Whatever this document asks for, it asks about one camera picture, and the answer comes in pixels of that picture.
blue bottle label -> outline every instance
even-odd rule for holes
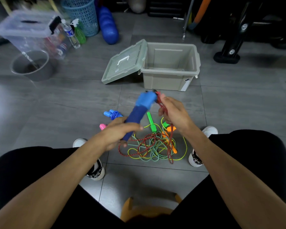
[[[74,31],[71,29],[69,31],[65,31],[68,37],[72,37],[74,35]]]

jump rope handle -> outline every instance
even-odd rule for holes
[[[157,94],[153,91],[143,92],[140,94],[139,98],[136,101],[136,105],[134,106],[132,112],[125,120],[125,123],[140,123],[141,119],[145,115],[145,113],[150,109],[152,104],[157,100]],[[122,140],[128,141],[133,132],[127,133]]]

green spray bottle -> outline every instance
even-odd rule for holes
[[[71,25],[74,26],[75,36],[78,39],[78,41],[80,42],[80,44],[84,44],[86,42],[86,37],[85,37],[83,31],[79,28],[79,23],[80,23],[80,21],[77,18],[71,22]]]

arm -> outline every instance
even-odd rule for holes
[[[50,228],[89,169],[126,133],[140,130],[117,118],[60,165],[28,186],[0,210],[0,229]]]
[[[286,228],[286,204],[251,171],[212,143],[181,102],[165,96],[161,100],[168,109],[166,122],[172,122],[193,146],[238,224],[243,229]]]

shoe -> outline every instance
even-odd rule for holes
[[[76,139],[74,142],[73,142],[73,148],[77,148],[77,147],[81,147],[84,143],[86,143],[87,140],[84,139],[84,138],[79,138],[79,139]]]
[[[218,130],[213,126],[205,127],[202,132],[206,135],[207,138],[209,138],[212,134],[218,134]],[[200,160],[194,149],[188,157],[188,161],[194,167],[199,167],[203,165],[203,162]]]
[[[105,175],[105,169],[100,159],[98,159],[96,163],[94,163],[92,168],[86,174],[86,176],[90,177],[94,181],[101,180],[104,177],[104,175]]]

